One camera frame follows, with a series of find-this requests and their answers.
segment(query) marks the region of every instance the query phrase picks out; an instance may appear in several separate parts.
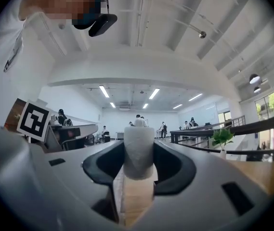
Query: wooden board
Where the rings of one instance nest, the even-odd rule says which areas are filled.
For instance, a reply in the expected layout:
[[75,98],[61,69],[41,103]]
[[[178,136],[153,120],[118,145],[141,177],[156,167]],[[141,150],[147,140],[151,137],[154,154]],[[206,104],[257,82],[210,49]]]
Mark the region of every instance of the wooden board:
[[256,182],[267,194],[274,194],[274,162],[228,162]]
[[153,201],[154,181],[157,170],[154,166],[153,175],[146,180],[124,179],[125,226],[131,227],[145,213]]

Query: black railing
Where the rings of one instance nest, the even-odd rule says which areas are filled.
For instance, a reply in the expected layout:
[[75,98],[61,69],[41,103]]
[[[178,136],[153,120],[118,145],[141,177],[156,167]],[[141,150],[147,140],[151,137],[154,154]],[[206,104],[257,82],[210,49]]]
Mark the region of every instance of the black railing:
[[[253,133],[258,133],[270,129],[274,129],[274,117],[270,118],[268,120],[264,121],[259,121],[255,123],[250,123],[246,125],[241,125],[241,126],[236,126],[237,124],[245,124],[245,117],[242,116],[240,118],[234,119],[232,121],[232,127],[230,127],[230,131],[236,136],[236,135],[245,135],[245,134],[253,134]],[[211,128],[217,126],[219,124],[214,124],[214,125],[209,125],[205,127],[200,127],[200,128],[194,128],[194,129],[189,129],[189,130],[180,130],[180,131],[171,131],[171,142],[178,144],[179,142],[182,141],[187,141],[187,140],[193,140],[198,137],[205,137],[205,138],[210,138],[214,131]],[[188,139],[184,140],[179,140],[179,136],[187,136],[190,137]],[[207,149],[207,148],[201,148],[201,147],[196,147],[195,145],[185,145],[181,144],[183,146],[189,147],[191,149],[196,149],[208,153],[220,153],[220,150],[217,149]],[[273,150],[258,150],[258,151],[226,151],[227,154],[235,154],[235,155],[260,155],[260,154],[273,154],[273,161],[274,161],[274,149]]]

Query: black pendant lamp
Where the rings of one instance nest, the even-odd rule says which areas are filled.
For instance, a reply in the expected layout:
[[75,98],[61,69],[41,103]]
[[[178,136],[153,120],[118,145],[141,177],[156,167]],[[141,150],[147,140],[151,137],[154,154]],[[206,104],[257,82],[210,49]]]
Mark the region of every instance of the black pendant lamp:
[[261,88],[260,88],[260,87],[255,87],[253,92],[254,92],[254,93],[257,93],[257,92],[259,92],[259,91],[261,91]]
[[254,84],[254,83],[258,82],[259,79],[260,79],[260,76],[258,76],[256,74],[252,74],[249,78],[249,83]]

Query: security camera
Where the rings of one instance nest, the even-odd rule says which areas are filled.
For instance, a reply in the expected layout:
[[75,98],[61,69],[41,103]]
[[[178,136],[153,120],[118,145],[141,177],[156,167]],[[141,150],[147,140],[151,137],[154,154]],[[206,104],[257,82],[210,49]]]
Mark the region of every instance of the security camera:
[[201,31],[201,32],[199,33],[199,38],[200,38],[200,39],[204,39],[205,37],[206,37],[206,32]]

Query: vr headset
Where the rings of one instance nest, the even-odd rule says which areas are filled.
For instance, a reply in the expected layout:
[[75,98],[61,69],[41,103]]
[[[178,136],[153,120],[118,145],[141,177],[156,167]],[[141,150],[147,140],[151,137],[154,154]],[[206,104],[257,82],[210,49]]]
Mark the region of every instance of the vr headset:
[[[108,14],[101,14],[101,2],[106,1]],[[89,27],[89,36],[95,37],[105,33],[115,22],[117,16],[109,13],[108,0],[95,0],[95,7],[90,8],[89,13],[83,15],[83,19],[72,20],[72,24],[76,29],[84,30]]]

